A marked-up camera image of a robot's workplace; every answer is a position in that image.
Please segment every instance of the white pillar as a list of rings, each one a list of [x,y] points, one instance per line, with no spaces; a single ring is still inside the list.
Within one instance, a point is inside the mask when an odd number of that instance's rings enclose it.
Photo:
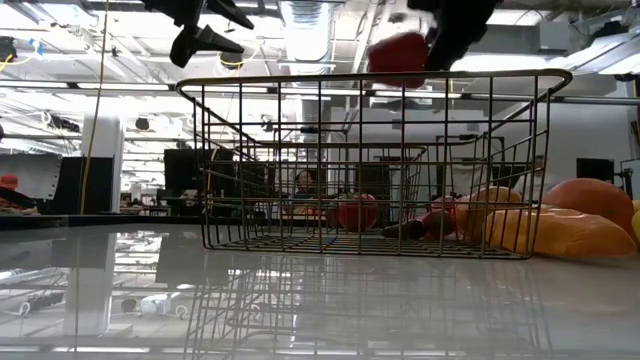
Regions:
[[[135,116],[127,111],[127,104],[117,98],[103,98],[100,100],[97,128],[91,148],[91,157],[113,158],[113,180],[111,191],[111,212],[120,208],[120,177],[122,173],[122,159],[124,151],[124,136],[127,120]],[[85,109],[84,125],[82,128],[82,156],[87,156],[91,139],[91,128],[95,116],[95,108]]]
[[[68,276],[65,294],[63,332],[68,336],[99,336],[109,328],[111,317],[111,288],[113,287],[113,270],[115,266],[115,249],[117,234],[101,235],[91,238],[92,242],[106,242],[107,251],[104,268],[80,268],[81,259],[75,256],[87,256],[86,241],[76,240],[74,254],[76,267]]]

